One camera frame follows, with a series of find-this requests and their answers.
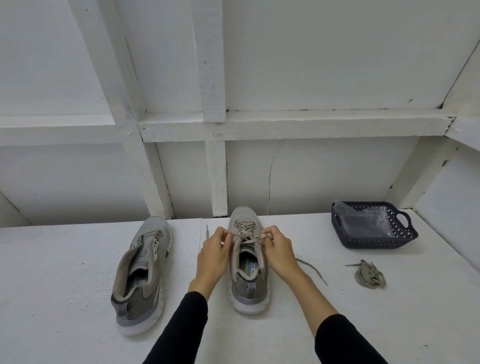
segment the person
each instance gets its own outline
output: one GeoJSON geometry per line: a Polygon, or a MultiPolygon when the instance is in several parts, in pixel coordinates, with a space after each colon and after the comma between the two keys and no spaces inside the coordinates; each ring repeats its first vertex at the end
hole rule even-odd
{"type": "MultiPolygon", "coordinates": [[[[386,363],[299,267],[291,240],[276,226],[264,229],[262,234],[273,235],[273,243],[269,238],[264,239],[269,266],[297,298],[315,339],[315,352],[320,361],[323,364],[386,363]]],[[[196,276],[144,364],[194,363],[207,323],[207,301],[227,269],[232,241],[233,235],[222,227],[205,240],[198,254],[196,276]]]]}

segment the black shirt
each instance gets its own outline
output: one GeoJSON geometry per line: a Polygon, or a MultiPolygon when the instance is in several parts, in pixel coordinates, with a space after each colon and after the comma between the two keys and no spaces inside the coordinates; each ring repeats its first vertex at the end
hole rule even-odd
{"type": "MultiPolygon", "coordinates": [[[[206,299],[198,292],[187,293],[144,364],[194,363],[207,319],[206,299]]],[[[343,315],[329,316],[320,324],[315,352],[323,364],[386,364],[343,315]]]]}

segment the gray shoelace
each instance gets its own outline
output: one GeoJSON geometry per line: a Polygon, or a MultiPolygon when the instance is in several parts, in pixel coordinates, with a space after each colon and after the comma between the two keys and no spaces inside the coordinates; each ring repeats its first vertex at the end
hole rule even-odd
{"type": "MultiPolygon", "coordinates": [[[[249,240],[245,240],[245,241],[241,242],[240,244],[249,244],[249,243],[255,243],[255,242],[259,242],[260,244],[262,244],[263,240],[266,237],[268,237],[273,242],[272,234],[261,234],[258,237],[254,236],[253,231],[252,231],[252,225],[253,225],[253,223],[251,223],[249,221],[238,221],[238,228],[239,228],[240,234],[237,234],[237,233],[234,233],[234,232],[231,232],[231,231],[229,231],[229,233],[234,235],[234,236],[238,236],[242,239],[249,239],[249,240]]],[[[320,274],[318,269],[315,268],[312,264],[310,264],[308,262],[305,262],[304,260],[301,260],[299,258],[295,258],[295,260],[299,263],[305,264],[306,266],[309,266],[310,268],[312,268],[318,274],[320,279],[326,285],[328,285],[328,283],[324,280],[324,278],[322,277],[322,275],[320,274]]]]}
{"type": "Polygon", "coordinates": [[[347,264],[346,267],[359,267],[355,273],[355,279],[358,284],[372,290],[377,287],[385,287],[387,282],[382,272],[372,263],[361,260],[359,264],[347,264]]]}

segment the table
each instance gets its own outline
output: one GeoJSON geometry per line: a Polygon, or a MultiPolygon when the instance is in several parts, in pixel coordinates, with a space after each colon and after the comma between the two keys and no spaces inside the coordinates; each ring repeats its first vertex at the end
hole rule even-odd
{"type": "MultiPolygon", "coordinates": [[[[480,274],[412,210],[419,238],[396,250],[344,248],[330,214],[264,216],[315,265],[327,299],[390,363],[478,363],[480,274]],[[354,279],[373,261],[384,290],[354,279]]],[[[195,275],[205,239],[228,218],[171,220],[174,245],[163,274],[160,321],[136,338],[120,336],[110,294],[117,264],[142,222],[0,229],[0,362],[141,363],[195,275]]],[[[197,363],[318,363],[313,338],[287,285],[269,275],[272,302],[246,316],[228,300],[228,274],[215,288],[197,363]]]]}

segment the clear plastic packaging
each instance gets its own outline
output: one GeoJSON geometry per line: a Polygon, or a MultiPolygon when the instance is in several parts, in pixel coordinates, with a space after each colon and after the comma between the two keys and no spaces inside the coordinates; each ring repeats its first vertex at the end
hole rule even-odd
{"type": "Polygon", "coordinates": [[[333,210],[339,216],[343,229],[354,238],[395,237],[388,221],[386,206],[375,206],[357,211],[336,200],[333,210]]]}

